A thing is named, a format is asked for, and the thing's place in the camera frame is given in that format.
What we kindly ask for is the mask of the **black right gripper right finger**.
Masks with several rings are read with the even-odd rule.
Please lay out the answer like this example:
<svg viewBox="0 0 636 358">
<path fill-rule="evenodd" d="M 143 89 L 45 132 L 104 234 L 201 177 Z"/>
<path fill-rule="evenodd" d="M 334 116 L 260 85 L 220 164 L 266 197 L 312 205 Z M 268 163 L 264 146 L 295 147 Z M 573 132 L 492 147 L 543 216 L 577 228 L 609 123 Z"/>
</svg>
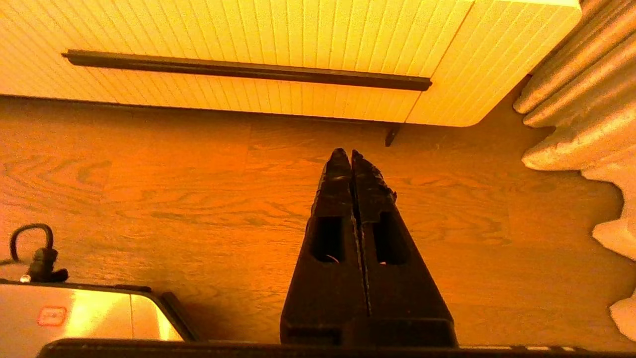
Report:
<svg viewBox="0 0 636 358">
<path fill-rule="evenodd" d="M 351 340 L 376 347 L 456 347 L 454 319 L 396 205 L 396 193 L 352 152 L 366 315 Z"/>
</svg>

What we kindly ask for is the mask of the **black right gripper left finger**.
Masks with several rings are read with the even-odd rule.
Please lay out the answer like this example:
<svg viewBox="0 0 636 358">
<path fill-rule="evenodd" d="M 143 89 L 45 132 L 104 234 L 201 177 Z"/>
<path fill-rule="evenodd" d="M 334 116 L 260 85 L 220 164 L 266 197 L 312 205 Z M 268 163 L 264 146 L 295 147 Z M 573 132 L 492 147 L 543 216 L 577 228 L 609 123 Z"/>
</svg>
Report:
<svg viewBox="0 0 636 358">
<path fill-rule="evenodd" d="M 280 315 L 282 344 L 339 346 L 347 325 L 366 314 L 351 181 L 347 152 L 333 150 Z"/>
</svg>

